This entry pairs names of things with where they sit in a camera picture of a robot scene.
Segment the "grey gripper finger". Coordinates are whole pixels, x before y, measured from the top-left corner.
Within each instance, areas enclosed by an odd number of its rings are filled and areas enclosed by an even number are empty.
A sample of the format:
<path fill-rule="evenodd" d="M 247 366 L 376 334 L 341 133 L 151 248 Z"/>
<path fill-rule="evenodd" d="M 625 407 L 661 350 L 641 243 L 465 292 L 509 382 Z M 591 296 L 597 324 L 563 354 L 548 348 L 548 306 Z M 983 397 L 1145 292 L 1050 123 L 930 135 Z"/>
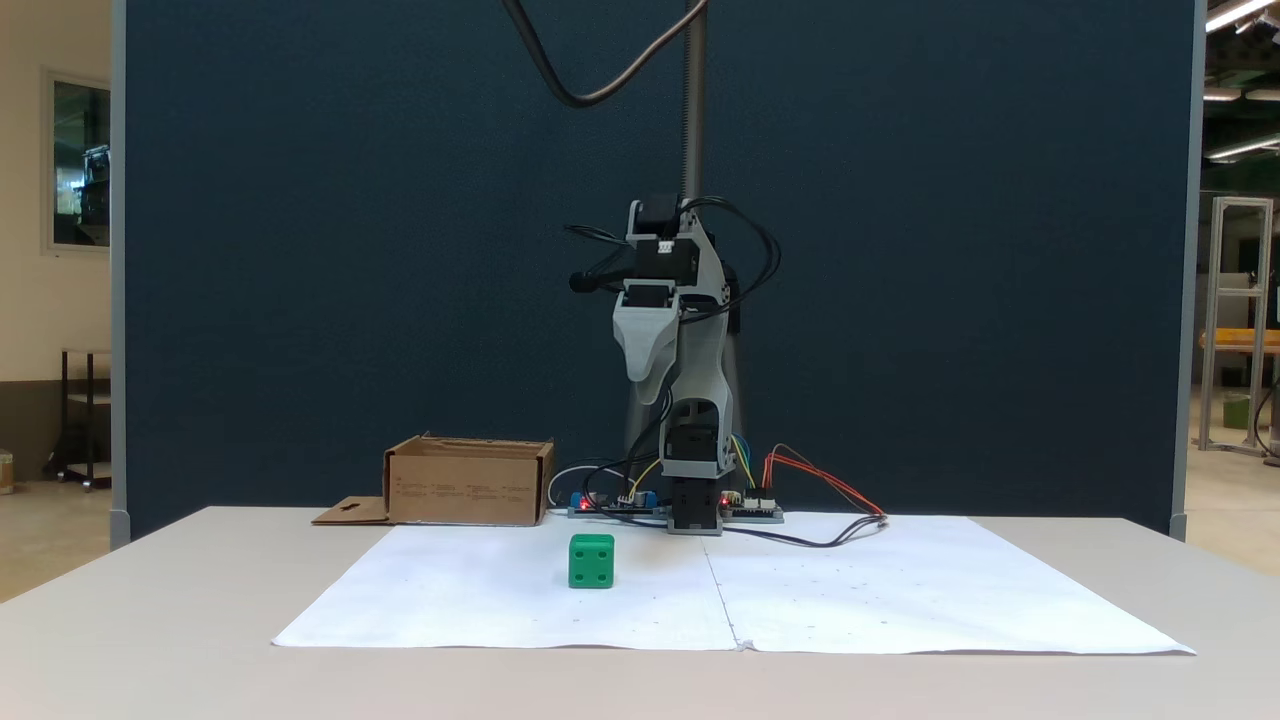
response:
<path fill-rule="evenodd" d="M 652 406 L 662 392 L 666 377 L 675 363 L 673 348 L 626 348 L 623 351 L 634 398 Z"/>

